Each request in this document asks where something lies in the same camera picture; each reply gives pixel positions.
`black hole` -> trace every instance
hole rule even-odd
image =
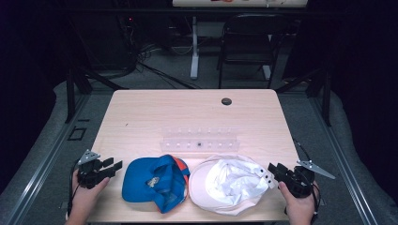
[[[231,105],[232,104],[232,100],[228,97],[225,97],[222,99],[222,105]]]

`cable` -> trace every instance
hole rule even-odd
[[[169,83],[170,86],[172,86],[174,89],[176,89],[176,87],[175,87],[172,83],[170,83],[169,81],[167,81],[164,77],[160,76],[160,78],[161,78],[162,80],[164,80],[166,83]]]
[[[76,190],[73,192],[73,173],[75,171],[76,165],[79,162],[79,159],[76,159],[74,161],[74,164],[72,168],[70,169],[70,175],[69,175],[69,201],[68,201],[68,216],[70,215],[70,211],[72,210],[72,202],[73,202],[73,197],[74,194],[76,193]]]
[[[293,138],[293,141],[303,151],[303,153],[305,154],[307,159],[309,161],[311,161],[310,155],[308,154],[307,150],[305,150],[305,148],[301,145],[301,143],[298,142],[295,138]],[[315,210],[315,212],[314,212],[314,216],[313,216],[313,218],[311,220],[311,223],[314,223],[314,221],[316,220],[317,215],[318,215],[319,205],[321,203],[321,191],[320,191],[320,189],[319,189],[319,187],[317,185],[315,185],[314,183],[309,182],[307,177],[301,171],[296,170],[296,172],[301,176],[301,178],[303,179],[304,184],[306,186],[311,186],[312,187],[311,188],[311,194],[313,195],[313,198],[314,198],[314,210]],[[314,188],[316,188],[317,191],[318,191],[318,198],[316,198],[316,194],[315,194]]]
[[[153,67],[147,66],[146,64],[142,63],[142,62],[138,62],[139,65],[141,65],[144,69],[147,69],[153,73],[158,74],[159,76],[163,77],[163,78],[167,78],[173,82],[179,83],[189,89],[196,89],[196,88],[200,88],[198,85],[194,84],[194,83],[190,83],[190,82],[184,82],[181,81],[180,79],[177,79],[175,77],[172,77],[170,75],[165,74],[164,72],[161,72]]]
[[[146,59],[152,56],[152,51],[157,50],[156,44],[147,44],[144,46],[137,55],[138,62],[144,62]]]
[[[176,49],[181,49],[181,48],[189,48],[189,49],[186,50],[185,52],[179,52],[179,51],[176,50]],[[174,47],[174,46],[172,46],[170,49],[173,50],[173,53],[176,53],[176,54],[179,54],[179,55],[183,55],[183,54],[189,53],[192,50],[192,48],[193,48],[193,46],[191,45],[189,47],[188,46],[187,47],[183,47],[183,46]]]

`blue cap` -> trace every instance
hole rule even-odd
[[[137,158],[126,170],[122,197],[130,203],[153,201],[167,213],[185,200],[189,175],[187,164],[171,155]]]

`dark background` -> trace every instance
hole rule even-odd
[[[170,1],[154,1],[149,5],[145,5],[145,1],[136,3],[145,8],[156,4],[170,7]],[[47,122],[55,103],[53,88],[66,79],[71,67],[134,68],[135,52],[126,42],[126,32],[120,31],[119,25],[124,22],[120,18],[84,17],[85,22],[82,18],[74,18],[71,24],[59,12],[40,11],[41,8],[67,4],[78,4],[78,1],[17,0],[1,3],[0,118],[4,125],[1,134],[1,191]],[[309,5],[309,10],[329,11],[345,10],[354,5],[361,17],[357,25],[343,34],[349,38],[348,42],[336,41],[344,27],[343,22],[303,20],[284,77],[302,76],[321,67],[341,44],[330,71],[332,90],[344,104],[360,159],[378,184],[398,202],[395,191],[398,187],[393,182],[398,171],[395,166],[398,161],[398,99],[395,91],[398,85],[398,18],[393,0],[357,0],[349,4],[346,1],[314,0]],[[95,26],[101,20],[108,21],[104,30]],[[137,23],[144,27],[147,36],[167,48],[170,34],[165,25],[175,20],[157,16]],[[108,36],[97,39],[103,32]],[[98,52],[88,52],[80,38],[91,39],[87,43],[96,46],[91,49]]]

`chair leg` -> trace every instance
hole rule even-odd
[[[270,71],[270,74],[269,74],[269,80],[268,80],[268,85],[267,85],[267,89],[269,89],[269,88],[271,88],[271,83],[272,83],[272,78],[273,78],[273,72],[274,72],[274,70],[275,70],[275,64],[274,65],[271,65],[271,71]]]
[[[221,63],[222,63],[222,57],[219,56],[219,59],[217,60],[217,70],[220,69]]]
[[[222,89],[222,62],[220,62],[219,89]]]
[[[260,67],[258,67],[257,72],[260,71],[261,69],[263,69],[264,65],[260,65]]]

